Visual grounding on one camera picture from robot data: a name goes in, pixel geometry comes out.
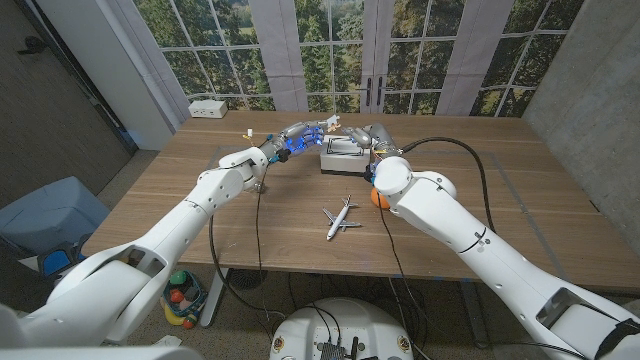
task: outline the white box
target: white box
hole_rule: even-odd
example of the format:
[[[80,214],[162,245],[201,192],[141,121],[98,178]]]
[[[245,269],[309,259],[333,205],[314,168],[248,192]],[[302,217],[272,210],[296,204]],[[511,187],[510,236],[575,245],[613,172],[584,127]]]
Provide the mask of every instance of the white box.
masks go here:
[[[320,169],[323,174],[362,176],[371,151],[351,142],[348,136],[326,135],[322,141]]]
[[[220,119],[227,113],[227,104],[217,100],[198,100],[189,105],[189,112],[193,117]]]

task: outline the white model airplane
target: white model airplane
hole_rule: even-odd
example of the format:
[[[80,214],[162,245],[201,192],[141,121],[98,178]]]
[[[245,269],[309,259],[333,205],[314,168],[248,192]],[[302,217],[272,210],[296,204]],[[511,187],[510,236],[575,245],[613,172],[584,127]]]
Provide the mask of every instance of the white model airplane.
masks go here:
[[[333,214],[331,214],[329,210],[322,208],[324,213],[329,217],[329,225],[331,225],[331,229],[329,229],[329,233],[327,234],[327,240],[331,240],[331,238],[338,231],[338,228],[342,228],[342,231],[345,231],[347,227],[360,226],[360,223],[344,221],[344,218],[347,216],[347,211],[349,211],[349,207],[358,206],[358,204],[349,203],[349,200],[351,200],[351,195],[349,195],[346,200],[342,199],[342,202],[344,202],[344,207],[342,208],[342,211],[340,211],[340,214],[338,214],[338,217],[333,216]]]

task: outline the orange ball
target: orange ball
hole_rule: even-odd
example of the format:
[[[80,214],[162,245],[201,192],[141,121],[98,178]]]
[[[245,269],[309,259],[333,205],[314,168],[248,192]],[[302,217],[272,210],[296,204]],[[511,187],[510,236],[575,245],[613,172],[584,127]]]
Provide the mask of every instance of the orange ball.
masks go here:
[[[380,195],[380,203],[382,204],[382,206],[378,205],[378,190],[376,190],[376,188],[371,189],[371,201],[373,201],[373,204],[375,206],[382,207],[383,209],[388,209],[391,207],[391,205],[389,205],[389,203],[387,202],[387,199],[385,199],[382,195]]]

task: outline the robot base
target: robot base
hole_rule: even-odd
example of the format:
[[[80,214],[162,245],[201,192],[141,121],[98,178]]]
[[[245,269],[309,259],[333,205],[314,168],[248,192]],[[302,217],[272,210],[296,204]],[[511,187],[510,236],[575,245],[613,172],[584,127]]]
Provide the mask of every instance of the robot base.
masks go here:
[[[351,298],[316,301],[315,306],[321,309],[319,312],[331,331],[329,342],[327,326],[313,305],[309,306],[293,313],[278,327],[271,344],[270,359],[352,358],[354,351],[357,351],[358,359],[413,359],[407,332],[380,308]],[[322,310],[338,321],[340,340],[335,321]]]

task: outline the window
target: window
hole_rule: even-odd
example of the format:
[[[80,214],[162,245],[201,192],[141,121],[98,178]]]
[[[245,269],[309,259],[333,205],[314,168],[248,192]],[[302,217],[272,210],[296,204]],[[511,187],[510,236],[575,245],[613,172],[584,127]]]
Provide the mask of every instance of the window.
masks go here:
[[[248,0],[134,0],[190,101],[275,110]]]
[[[385,113],[435,114],[464,5],[464,0],[396,0]]]
[[[584,0],[516,0],[471,115],[524,113]]]
[[[360,112],[363,0],[295,0],[310,111]]]

